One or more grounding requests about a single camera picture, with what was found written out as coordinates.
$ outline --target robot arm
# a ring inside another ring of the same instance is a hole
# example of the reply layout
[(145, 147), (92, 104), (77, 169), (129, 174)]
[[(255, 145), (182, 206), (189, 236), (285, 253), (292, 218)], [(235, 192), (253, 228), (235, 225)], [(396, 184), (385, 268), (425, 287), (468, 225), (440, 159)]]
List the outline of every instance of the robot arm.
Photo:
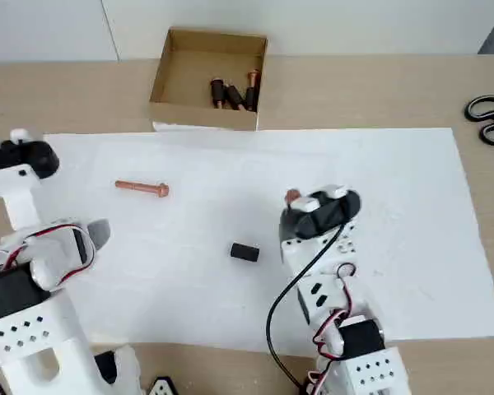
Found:
[[(94, 357), (63, 288), (92, 265), (101, 244), (93, 241), (91, 224), (40, 223), (31, 189), (57, 169), (52, 148), (32, 141), (25, 131), (13, 131), (0, 145), (0, 198), (16, 231), (0, 243), (3, 377), (13, 394), (142, 395), (132, 348)], [(54, 377), (44, 374), (42, 351), (54, 354)]]
[(287, 194), (280, 224), (282, 260), (294, 278), (334, 237), (297, 282), (298, 299), (319, 358), (305, 393), (409, 395), (397, 348), (385, 348), (382, 313), (357, 276), (352, 234), (361, 208), (357, 193), (335, 185), (302, 197)]

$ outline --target table surface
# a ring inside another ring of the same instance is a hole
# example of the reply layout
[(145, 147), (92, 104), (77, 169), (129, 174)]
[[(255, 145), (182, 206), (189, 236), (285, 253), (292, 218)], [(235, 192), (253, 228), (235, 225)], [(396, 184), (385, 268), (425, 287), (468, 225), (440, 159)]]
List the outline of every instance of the table surface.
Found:
[[(156, 67), (155, 60), (0, 65), (0, 138), (17, 127), (35, 133), (150, 131), (147, 99)], [(452, 127), (494, 276), (494, 147), (483, 145), (478, 125), (462, 115), (468, 100), (484, 94), (494, 94), (494, 56), (268, 57), (259, 126)], [(0, 202), (0, 236), (9, 231)], [(296, 393), (263, 353), (136, 348), (143, 386), (160, 374), (170, 375), (181, 394)], [(407, 342), (400, 349), (414, 394), (494, 395), (494, 338)], [(300, 377), (311, 364), (286, 362)]]

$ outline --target open cardboard box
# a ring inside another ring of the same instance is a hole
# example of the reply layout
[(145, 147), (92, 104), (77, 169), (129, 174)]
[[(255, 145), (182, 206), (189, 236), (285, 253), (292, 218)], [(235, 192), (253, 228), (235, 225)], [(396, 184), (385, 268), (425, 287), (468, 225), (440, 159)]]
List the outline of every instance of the open cardboard box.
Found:
[(259, 35), (169, 29), (150, 97), (152, 121), (255, 130), (255, 112), (214, 108), (210, 81), (220, 77), (244, 95), (247, 73), (263, 71), (266, 47)]

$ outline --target white paper sheet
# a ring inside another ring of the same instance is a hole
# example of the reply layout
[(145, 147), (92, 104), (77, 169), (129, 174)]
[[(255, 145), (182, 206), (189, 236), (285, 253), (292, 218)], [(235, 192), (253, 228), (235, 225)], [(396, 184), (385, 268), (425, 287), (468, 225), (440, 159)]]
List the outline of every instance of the white paper sheet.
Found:
[[(266, 351), (265, 318), (288, 281), (283, 195), (325, 184), (359, 192), (359, 276), (389, 340), (494, 336), (494, 287), (450, 129), (159, 132), (47, 136), (61, 169), (35, 194), (46, 220), (112, 225), (94, 269), (68, 283), (98, 342), (180, 342)], [(116, 179), (167, 182), (169, 197)], [(237, 241), (257, 263), (228, 256)], [(295, 294), (277, 348), (313, 355)]]

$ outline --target copper screw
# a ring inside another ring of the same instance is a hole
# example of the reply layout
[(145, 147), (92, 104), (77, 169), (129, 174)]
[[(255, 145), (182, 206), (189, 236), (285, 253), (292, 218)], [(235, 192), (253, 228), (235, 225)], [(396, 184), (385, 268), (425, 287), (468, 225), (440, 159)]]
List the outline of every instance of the copper screw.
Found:
[(286, 203), (289, 205), (294, 202), (297, 198), (301, 198), (302, 194), (298, 189), (289, 189), (286, 193)]
[(150, 184), (131, 183), (129, 181), (122, 181), (120, 179), (115, 181), (115, 187), (122, 189), (133, 189), (135, 191), (141, 191), (141, 192), (155, 193), (159, 198), (164, 198), (165, 196), (168, 196), (168, 193), (170, 191), (169, 186), (163, 183), (159, 185), (150, 185)]
[(249, 78), (249, 87), (254, 88), (258, 85), (260, 75), (260, 71), (256, 68), (247, 73), (247, 77)]

